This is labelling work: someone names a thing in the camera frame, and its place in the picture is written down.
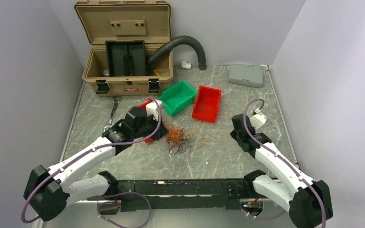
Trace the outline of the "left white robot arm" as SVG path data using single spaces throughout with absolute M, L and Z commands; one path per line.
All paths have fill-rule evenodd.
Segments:
M 119 193 L 119 182 L 109 172 L 101 171 L 84 180 L 78 178 L 134 143 L 149 138 L 159 140 L 166 132 L 160 107 L 132 107 L 123 119 L 80 152 L 48 168 L 35 167 L 24 191 L 24 209 L 31 206 L 39 219 L 50 221 L 77 201 L 95 196 L 107 200 L 114 198 Z

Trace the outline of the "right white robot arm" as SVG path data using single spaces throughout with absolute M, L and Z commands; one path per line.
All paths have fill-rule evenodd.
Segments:
M 243 192 L 248 197 L 263 195 L 289 215 L 297 228 L 315 228 L 333 217 L 329 186 L 315 181 L 294 166 L 264 133 L 256 133 L 248 116 L 232 117 L 230 136 L 244 152 L 264 164 L 280 182 L 261 170 L 244 177 Z

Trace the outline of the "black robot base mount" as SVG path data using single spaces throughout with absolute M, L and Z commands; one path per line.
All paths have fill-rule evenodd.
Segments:
M 122 212 L 152 209 L 240 209 L 259 194 L 244 179 L 119 180 L 118 188 L 88 201 L 117 200 Z

